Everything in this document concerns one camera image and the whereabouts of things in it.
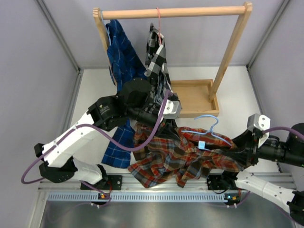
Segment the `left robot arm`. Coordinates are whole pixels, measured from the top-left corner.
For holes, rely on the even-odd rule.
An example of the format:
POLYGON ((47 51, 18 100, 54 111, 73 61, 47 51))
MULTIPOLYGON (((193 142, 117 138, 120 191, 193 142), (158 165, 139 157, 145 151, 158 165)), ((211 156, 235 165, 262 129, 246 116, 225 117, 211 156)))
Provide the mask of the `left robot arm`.
POLYGON ((181 103, 176 94, 166 90, 160 104, 151 97, 152 86, 142 78, 126 82, 121 91, 112 96, 99 98, 82 115, 76 124, 50 143, 38 143, 34 147, 40 175, 53 183, 67 180, 85 181, 101 190, 108 177, 102 165, 90 165, 74 158, 74 154, 99 134, 117 147, 134 152, 144 148, 154 136, 178 139, 171 127, 161 127, 165 119, 176 119, 181 103), (127 120, 135 120, 152 128, 147 140, 134 148, 121 145, 107 132, 123 126, 127 120))

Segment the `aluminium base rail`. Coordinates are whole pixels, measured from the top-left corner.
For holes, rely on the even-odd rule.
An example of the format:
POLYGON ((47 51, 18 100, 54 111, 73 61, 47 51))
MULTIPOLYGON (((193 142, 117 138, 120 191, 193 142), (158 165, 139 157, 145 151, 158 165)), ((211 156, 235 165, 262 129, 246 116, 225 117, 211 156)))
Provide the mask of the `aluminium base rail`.
MULTIPOLYGON (((296 189, 294 179, 290 173, 254 173, 254 176, 268 181, 272 184, 278 185, 283 188, 296 189)), ((136 180, 130 174, 122 174, 122 177, 118 181, 112 181, 112 186, 119 184, 121 186, 121 192, 199 192, 208 190, 208 182, 204 178, 199 180, 189 180, 187 181, 184 188, 178 187, 176 180, 174 178, 159 184, 152 188, 144 188, 143 185, 136 180)), ((42 181, 39 186, 39 190, 70 190, 76 191, 80 190, 80 182, 67 181, 63 183, 51 183, 49 181, 42 181)))

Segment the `light blue hanger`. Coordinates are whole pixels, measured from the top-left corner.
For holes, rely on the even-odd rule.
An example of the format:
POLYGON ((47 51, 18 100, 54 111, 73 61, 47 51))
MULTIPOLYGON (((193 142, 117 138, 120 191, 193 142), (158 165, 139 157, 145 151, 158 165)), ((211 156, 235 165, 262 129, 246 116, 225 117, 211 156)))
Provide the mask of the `light blue hanger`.
POLYGON ((219 139, 220 141, 223 141, 227 145, 231 146, 232 144, 229 141, 227 141, 223 137, 220 137, 220 136, 218 136, 214 133, 214 127, 219 123, 219 119, 216 116, 211 115, 211 114, 203 114, 203 115, 200 115, 198 117, 194 117, 194 120, 197 120, 197 119, 200 119, 200 118, 205 118, 205 117, 210 117, 210 118, 215 119, 215 123, 213 125, 211 125, 211 127, 205 133, 199 133, 199 132, 196 132, 196 131, 188 131, 188 130, 184 130, 183 132, 184 133, 195 133, 195 134, 199 134, 199 135, 210 134, 211 136, 215 137, 216 139, 219 139))
POLYGON ((108 28, 106 27, 105 20, 104 20, 104 17, 103 17, 103 11, 102 11, 102 10, 101 10, 101 20, 102 20, 102 24, 103 24, 104 27, 105 27, 106 35, 107 35, 107 38, 108 38, 108 40, 109 40, 109 46, 110 46, 110 45, 111 45, 110 33, 109 33, 108 28))

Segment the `wooden clothes rack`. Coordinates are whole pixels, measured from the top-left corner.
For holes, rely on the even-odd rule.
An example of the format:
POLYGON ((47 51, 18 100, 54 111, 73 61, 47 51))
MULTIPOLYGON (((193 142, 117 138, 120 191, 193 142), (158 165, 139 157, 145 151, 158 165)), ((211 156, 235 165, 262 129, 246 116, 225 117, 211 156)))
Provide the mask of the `wooden clothes rack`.
POLYGON ((103 48, 107 51, 109 48, 109 38, 105 25, 102 22, 103 19, 161 19, 199 16, 238 16, 215 79, 175 80, 171 83, 173 90, 178 93, 181 101, 182 111, 180 113, 180 118, 193 118, 202 114, 219 115, 219 104, 216 94, 246 27, 252 9, 253 5, 251 2, 245 2, 242 6, 144 10, 101 11, 100 8, 94 8, 93 17, 103 48))

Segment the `blue plaid shirt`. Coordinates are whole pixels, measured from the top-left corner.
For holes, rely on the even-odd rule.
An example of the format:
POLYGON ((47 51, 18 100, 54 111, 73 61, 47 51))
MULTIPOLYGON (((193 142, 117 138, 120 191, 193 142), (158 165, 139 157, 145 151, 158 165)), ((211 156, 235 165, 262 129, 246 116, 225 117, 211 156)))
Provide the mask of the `blue plaid shirt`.
MULTIPOLYGON (((116 19, 106 24, 109 30, 111 45, 107 50, 107 55, 111 64, 111 76, 117 83, 117 91, 120 92, 122 86, 136 78, 146 79, 144 75, 146 69, 135 52, 130 40, 128 39, 122 25, 116 19)), ((126 169, 130 165, 131 153, 109 142, 102 163, 126 169)))

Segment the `red brown plaid shirt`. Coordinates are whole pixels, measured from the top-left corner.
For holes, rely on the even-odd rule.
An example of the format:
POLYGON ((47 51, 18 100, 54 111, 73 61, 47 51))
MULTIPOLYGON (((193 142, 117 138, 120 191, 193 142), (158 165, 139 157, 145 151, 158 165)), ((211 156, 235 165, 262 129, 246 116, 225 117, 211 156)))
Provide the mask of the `red brown plaid shirt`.
POLYGON ((136 162, 128 171, 145 188, 152 188, 175 177, 183 188, 188 180, 207 177, 210 170, 239 172, 246 164, 223 153, 237 148, 227 136, 205 129, 177 127, 178 139, 155 136, 144 148, 133 152, 136 162))

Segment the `black white checked shirt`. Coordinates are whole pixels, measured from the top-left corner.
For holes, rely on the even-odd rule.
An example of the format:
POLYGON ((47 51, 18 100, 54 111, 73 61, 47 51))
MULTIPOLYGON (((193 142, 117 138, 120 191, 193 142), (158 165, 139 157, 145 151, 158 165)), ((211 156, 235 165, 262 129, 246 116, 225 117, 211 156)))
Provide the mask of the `black white checked shirt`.
POLYGON ((146 46, 147 77, 152 85, 151 97, 153 102, 161 105, 167 90, 172 91, 171 80, 167 67, 165 37, 150 24, 146 46))

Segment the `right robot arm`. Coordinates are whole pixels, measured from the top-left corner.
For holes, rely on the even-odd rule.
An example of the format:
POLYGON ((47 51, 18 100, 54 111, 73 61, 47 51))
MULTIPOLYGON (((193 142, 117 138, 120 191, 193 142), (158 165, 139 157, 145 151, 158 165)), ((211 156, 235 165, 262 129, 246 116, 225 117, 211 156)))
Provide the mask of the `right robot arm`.
POLYGON ((304 166, 304 124, 260 129, 251 127, 233 139, 237 148, 223 155, 245 165, 241 171, 224 171, 221 184, 243 189, 278 206, 299 225, 304 224, 304 192, 283 183, 279 163, 304 166))

